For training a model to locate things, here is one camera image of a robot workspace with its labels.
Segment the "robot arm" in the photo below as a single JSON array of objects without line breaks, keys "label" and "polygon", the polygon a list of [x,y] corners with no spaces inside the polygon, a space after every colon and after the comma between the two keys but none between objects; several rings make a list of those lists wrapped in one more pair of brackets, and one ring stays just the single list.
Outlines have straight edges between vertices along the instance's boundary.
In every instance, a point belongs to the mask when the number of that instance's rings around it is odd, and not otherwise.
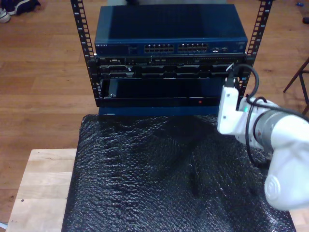
[{"label": "robot arm", "polygon": [[[238,96],[234,78],[227,78],[221,93],[217,129],[246,144],[246,124],[252,105],[243,98],[236,110]],[[283,112],[270,101],[260,99],[257,103],[266,108],[253,106],[247,132],[249,146],[264,149],[272,158],[265,181],[266,199],[279,210],[308,207],[309,123]]]}]

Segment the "blue network switch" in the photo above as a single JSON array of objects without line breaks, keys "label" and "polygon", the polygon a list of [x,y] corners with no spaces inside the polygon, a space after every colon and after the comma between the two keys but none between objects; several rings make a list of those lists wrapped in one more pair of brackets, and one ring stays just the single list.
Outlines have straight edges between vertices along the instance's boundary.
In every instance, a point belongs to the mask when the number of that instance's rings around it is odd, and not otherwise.
[{"label": "blue network switch", "polygon": [[248,39],[233,4],[101,7],[99,57],[244,53]]}]

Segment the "wooden table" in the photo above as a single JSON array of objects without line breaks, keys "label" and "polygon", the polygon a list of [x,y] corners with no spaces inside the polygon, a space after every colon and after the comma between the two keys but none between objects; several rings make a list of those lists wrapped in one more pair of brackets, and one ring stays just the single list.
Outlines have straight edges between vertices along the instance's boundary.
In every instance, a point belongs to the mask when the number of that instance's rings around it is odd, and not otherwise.
[{"label": "wooden table", "polygon": [[[32,150],[7,232],[60,232],[76,149]],[[309,231],[309,209],[293,210],[298,232]]]}]

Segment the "black bubble wrap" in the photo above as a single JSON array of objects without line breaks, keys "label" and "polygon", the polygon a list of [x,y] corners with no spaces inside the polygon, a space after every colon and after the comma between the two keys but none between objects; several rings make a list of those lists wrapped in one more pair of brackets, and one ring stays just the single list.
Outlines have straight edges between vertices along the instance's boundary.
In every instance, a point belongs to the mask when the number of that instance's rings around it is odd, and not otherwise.
[{"label": "black bubble wrap", "polygon": [[86,116],[62,231],[295,231],[290,214],[266,202],[267,173],[215,121]]}]

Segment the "cable connector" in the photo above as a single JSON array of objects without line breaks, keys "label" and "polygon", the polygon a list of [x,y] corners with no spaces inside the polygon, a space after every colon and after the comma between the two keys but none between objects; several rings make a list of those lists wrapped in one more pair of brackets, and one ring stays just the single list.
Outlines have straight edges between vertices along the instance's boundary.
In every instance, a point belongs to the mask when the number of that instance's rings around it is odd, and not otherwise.
[{"label": "cable connector", "polygon": [[234,63],[227,67],[226,71],[228,72],[228,77],[225,79],[225,87],[234,87],[235,84],[235,76],[234,76]]}]

